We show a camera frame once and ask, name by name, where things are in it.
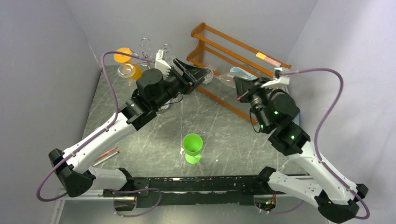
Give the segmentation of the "green plastic goblet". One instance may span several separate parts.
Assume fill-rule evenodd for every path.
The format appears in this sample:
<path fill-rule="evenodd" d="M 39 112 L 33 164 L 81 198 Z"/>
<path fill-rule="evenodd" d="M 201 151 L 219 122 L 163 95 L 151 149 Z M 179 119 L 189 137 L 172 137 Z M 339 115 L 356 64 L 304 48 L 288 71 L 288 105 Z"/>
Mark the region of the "green plastic goblet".
<path fill-rule="evenodd" d="M 186 161 L 190 164 L 197 164 L 201 159 L 202 138 L 195 133 L 190 133 L 184 137 L 182 144 Z"/>

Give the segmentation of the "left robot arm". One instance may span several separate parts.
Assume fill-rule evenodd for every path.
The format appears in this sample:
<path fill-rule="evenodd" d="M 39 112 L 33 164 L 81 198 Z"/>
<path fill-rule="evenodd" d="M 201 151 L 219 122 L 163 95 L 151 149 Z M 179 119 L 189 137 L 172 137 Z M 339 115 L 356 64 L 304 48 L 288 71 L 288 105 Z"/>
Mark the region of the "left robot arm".
<path fill-rule="evenodd" d="M 195 90 L 211 71 L 173 60 L 164 75 L 158 68 L 145 70 L 136 81 L 137 88 L 113 116 L 76 145 L 49 153 L 55 173 L 69 197 L 77 197 L 91 189 L 112 189 L 128 196 L 134 179 L 124 168 L 101 169 L 92 165 L 110 146 L 137 132 L 156 117 L 159 109 L 176 98 Z"/>

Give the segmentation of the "yellow pink eraser bar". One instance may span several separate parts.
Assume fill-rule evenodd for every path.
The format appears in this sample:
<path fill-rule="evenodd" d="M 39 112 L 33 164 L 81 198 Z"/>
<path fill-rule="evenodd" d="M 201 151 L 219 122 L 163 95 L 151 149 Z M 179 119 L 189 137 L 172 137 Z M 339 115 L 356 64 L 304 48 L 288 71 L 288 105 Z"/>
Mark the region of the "yellow pink eraser bar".
<path fill-rule="evenodd" d="M 261 52 L 257 52 L 255 56 L 256 56 L 257 58 L 259 58 L 259 59 L 261 59 L 261 60 L 263 60 L 263 61 L 265 61 L 265 62 L 271 64 L 271 65 L 274 66 L 274 67 L 280 67 L 280 66 L 281 66 L 281 63 L 280 63 L 280 62 L 278 62 L 278 61 L 275 60 L 275 59 L 272 59 L 271 57 L 269 57 L 269 56 L 267 56 L 267 55 L 265 55 L 265 54 L 263 54 L 263 53 L 261 53 Z"/>

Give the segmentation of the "orange plastic goblet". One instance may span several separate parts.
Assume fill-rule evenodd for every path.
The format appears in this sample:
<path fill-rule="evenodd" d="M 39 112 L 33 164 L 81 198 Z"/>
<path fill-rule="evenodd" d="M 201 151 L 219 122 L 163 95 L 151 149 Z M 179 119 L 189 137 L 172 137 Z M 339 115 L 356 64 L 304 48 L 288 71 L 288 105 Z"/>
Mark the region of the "orange plastic goblet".
<path fill-rule="evenodd" d="M 137 81 L 141 77 L 142 70 L 138 63 L 135 63 L 132 61 L 133 58 L 131 56 L 126 56 L 126 55 L 122 55 L 122 54 L 114 54 L 113 58 L 117 63 L 120 63 L 120 65 L 129 63 L 129 64 L 132 64 L 136 68 L 136 73 L 134 75 L 135 81 Z"/>

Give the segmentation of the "clear tall wine glass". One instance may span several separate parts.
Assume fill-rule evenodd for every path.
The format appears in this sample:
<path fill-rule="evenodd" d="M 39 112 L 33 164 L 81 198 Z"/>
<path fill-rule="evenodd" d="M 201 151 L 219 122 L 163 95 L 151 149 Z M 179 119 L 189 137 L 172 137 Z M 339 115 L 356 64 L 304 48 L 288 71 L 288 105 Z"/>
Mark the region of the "clear tall wine glass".
<path fill-rule="evenodd" d="M 228 87 L 236 88 L 234 83 L 234 77 L 242 77 L 240 73 L 237 72 L 228 72 L 221 75 L 215 75 L 214 70 L 209 67 L 205 67 L 210 72 L 204 77 L 203 84 L 209 84 L 214 79 L 220 81 L 222 84 L 225 84 Z"/>

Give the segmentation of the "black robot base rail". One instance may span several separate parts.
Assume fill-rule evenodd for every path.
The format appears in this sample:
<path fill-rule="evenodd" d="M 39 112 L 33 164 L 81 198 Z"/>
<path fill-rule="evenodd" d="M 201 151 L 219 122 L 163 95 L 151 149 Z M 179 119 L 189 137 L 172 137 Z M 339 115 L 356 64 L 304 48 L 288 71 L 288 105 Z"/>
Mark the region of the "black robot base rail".
<path fill-rule="evenodd" d="M 254 197 L 270 195 L 267 183 L 274 168 L 265 167 L 258 175 L 198 176 L 198 177 L 127 177 L 120 190 L 103 191 L 103 197 L 116 200 L 116 211 L 132 207 L 155 208 L 172 205 L 237 204 L 252 206 Z"/>

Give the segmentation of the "blue white blister pack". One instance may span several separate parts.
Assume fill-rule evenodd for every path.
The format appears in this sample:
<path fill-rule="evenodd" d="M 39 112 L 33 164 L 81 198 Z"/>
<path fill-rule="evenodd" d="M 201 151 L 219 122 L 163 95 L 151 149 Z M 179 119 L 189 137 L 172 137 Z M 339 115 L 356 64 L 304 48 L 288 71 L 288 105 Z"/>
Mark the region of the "blue white blister pack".
<path fill-rule="evenodd" d="M 230 69 L 230 72 L 234 76 L 237 76 L 237 77 L 240 77 L 240 78 L 243 78 L 243 79 L 246 79 L 246 80 L 250 80 L 250 81 L 256 80 L 258 78 L 257 76 L 247 72 L 246 70 L 244 70 L 244 69 L 242 69 L 240 67 L 232 67 Z"/>

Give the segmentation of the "white pen red cap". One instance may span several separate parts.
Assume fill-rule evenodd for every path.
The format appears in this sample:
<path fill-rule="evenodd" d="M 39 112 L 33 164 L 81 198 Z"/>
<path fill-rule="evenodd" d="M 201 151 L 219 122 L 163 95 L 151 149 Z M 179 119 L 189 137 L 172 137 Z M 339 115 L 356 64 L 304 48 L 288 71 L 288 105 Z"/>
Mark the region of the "white pen red cap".
<path fill-rule="evenodd" d="M 111 159 L 111 158 L 117 156 L 119 153 L 120 153 L 119 151 L 116 151 L 116 152 L 114 152 L 114 153 L 108 155 L 107 157 L 104 157 L 104 158 L 98 160 L 96 163 L 93 164 L 93 167 L 96 167 L 96 166 L 98 166 L 98 165 L 104 163 L 105 161 L 107 161 L 107 160 L 109 160 L 109 159 Z"/>

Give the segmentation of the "orange wooden shelf rack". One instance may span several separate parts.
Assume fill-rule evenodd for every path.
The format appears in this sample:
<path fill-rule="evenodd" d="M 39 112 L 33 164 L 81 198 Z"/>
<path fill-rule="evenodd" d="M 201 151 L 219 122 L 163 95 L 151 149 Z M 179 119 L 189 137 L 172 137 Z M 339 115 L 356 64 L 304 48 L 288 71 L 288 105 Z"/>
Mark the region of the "orange wooden shelf rack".
<path fill-rule="evenodd" d="M 291 68 L 291 65 L 226 35 L 204 22 L 192 30 L 191 36 L 198 40 L 198 44 L 187 56 L 187 61 L 198 67 L 209 67 L 214 70 L 215 75 L 228 73 L 232 67 L 240 67 L 257 77 L 272 77 L 275 67 L 257 58 L 255 56 L 257 52 L 277 60 L 281 63 L 281 67 Z M 209 84 L 201 84 L 198 90 L 244 119 L 249 119 L 250 107 L 236 100 L 234 88 L 214 79 Z"/>

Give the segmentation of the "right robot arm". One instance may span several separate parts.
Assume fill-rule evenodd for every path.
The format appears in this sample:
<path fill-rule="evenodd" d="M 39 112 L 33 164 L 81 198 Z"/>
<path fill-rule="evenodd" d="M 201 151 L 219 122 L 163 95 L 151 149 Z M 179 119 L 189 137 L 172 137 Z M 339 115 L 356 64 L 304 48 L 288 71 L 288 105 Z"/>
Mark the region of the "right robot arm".
<path fill-rule="evenodd" d="M 294 122 L 300 112 L 294 99 L 281 89 L 266 88 L 268 78 L 234 77 L 233 82 L 237 100 L 250 104 L 250 113 L 255 115 L 260 126 L 259 132 L 269 134 L 271 145 L 314 179 L 314 183 L 308 183 L 265 167 L 256 177 L 257 189 L 264 194 L 272 190 L 299 198 L 337 224 L 357 218 L 368 188 L 342 176 L 315 149 L 310 136 Z"/>

